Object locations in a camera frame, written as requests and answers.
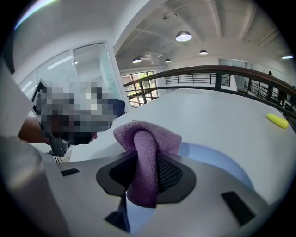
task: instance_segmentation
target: cloth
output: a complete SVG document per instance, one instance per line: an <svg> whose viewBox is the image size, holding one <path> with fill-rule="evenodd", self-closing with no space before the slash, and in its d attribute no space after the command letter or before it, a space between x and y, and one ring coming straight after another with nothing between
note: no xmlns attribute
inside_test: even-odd
<svg viewBox="0 0 296 237"><path fill-rule="evenodd" d="M139 206L156 208L159 192L156 151L176 154L182 137L161 126L133 121L113 131L126 151L138 152L134 179L127 190L128 199Z"/></svg>

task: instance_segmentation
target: ceiling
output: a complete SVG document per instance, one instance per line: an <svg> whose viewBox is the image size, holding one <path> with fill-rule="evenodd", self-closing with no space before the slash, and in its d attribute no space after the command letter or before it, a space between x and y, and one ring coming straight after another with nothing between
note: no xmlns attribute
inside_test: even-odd
<svg viewBox="0 0 296 237"><path fill-rule="evenodd" d="M179 31L193 40L224 38L252 44L275 57L289 54L289 47L266 13L250 0L169 0L150 13L130 33L117 59L145 56L148 51L170 53L187 42L177 42Z"/></svg>

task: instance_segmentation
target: table surface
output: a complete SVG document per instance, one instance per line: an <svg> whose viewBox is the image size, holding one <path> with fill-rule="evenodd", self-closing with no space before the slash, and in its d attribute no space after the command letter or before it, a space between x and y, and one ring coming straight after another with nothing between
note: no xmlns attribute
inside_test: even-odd
<svg viewBox="0 0 296 237"><path fill-rule="evenodd" d="M236 161L255 190L270 204L284 195L296 165L296 134L266 117L283 118L275 108L238 95L199 89L178 89L117 118L109 130L88 145L75 146L71 161L124 151L113 129L132 120L163 126L182 141L207 146Z"/></svg>

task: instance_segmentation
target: pendant light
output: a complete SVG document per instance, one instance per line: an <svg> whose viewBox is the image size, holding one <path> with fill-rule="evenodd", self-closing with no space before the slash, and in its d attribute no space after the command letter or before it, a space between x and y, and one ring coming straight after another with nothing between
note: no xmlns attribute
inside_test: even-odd
<svg viewBox="0 0 296 237"><path fill-rule="evenodd" d="M177 41L187 41L192 39L192 36L189 32L187 31L180 31L177 36L176 36L176 40Z"/></svg>
<svg viewBox="0 0 296 237"><path fill-rule="evenodd" d="M140 61L142 61L139 57L135 57L134 59L133 59L133 63L138 63L138 62L140 62Z"/></svg>
<svg viewBox="0 0 296 237"><path fill-rule="evenodd" d="M205 50L200 50L199 54L204 55L204 54L208 54L208 52Z"/></svg>

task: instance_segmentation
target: ceiling beam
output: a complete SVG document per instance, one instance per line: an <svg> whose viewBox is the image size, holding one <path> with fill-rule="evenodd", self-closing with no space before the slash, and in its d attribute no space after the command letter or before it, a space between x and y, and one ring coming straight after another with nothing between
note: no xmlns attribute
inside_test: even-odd
<svg viewBox="0 0 296 237"><path fill-rule="evenodd" d="M278 28L272 29L264 38L261 39L261 41L258 43L258 46L262 47L272 40L274 40L276 37L279 36L279 30Z"/></svg>
<svg viewBox="0 0 296 237"><path fill-rule="evenodd" d="M163 9L165 9L167 11L166 14L168 14L169 12L173 13L174 16L176 18L178 18L179 22L182 23L183 25L185 25L188 28L188 30L190 30L190 34L192 34L193 39L200 39L201 38L200 35L199 35L199 33L197 32L197 30L195 30L191 26L191 24L189 24L183 17L181 17L180 15L178 15L176 12L174 12L174 10L171 9L170 7L168 7L166 4L163 4L161 6L162 6Z"/></svg>
<svg viewBox="0 0 296 237"><path fill-rule="evenodd" d="M176 39L173 39L173 38L170 38L168 36L165 36L165 35L162 35L162 34L159 34L159 33L155 33L155 32L151 32L151 31L147 31L147 30L141 30L141 29L138 29L138 28L135 28L135 31L138 31L138 32L143 32L143 33L146 33L146 34L150 34L150 35L155 35L155 36L158 36L158 37L161 37L163 39L166 39L166 40L169 40L179 46L182 46L182 47L185 47L182 43L178 42Z"/></svg>
<svg viewBox="0 0 296 237"><path fill-rule="evenodd" d="M249 31L250 26L251 26L251 24L252 24L252 22L254 20L256 11L257 11L257 4L249 2L248 6L247 6L247 15L245 17L245 21L244 21L244 24L242 26L242 31L240 33L240 40L241 41L244 40L247 32Z"/></svg>
<svg viewBox="0 0 296 237"><path fill-rule="evenodd" d="M215 0L205 0L208 3L209 9L212 12L214 23L216 25L217 36L221 37L221 25L220 25L220 18L218 15L218 10L216 6Z"/></svg>

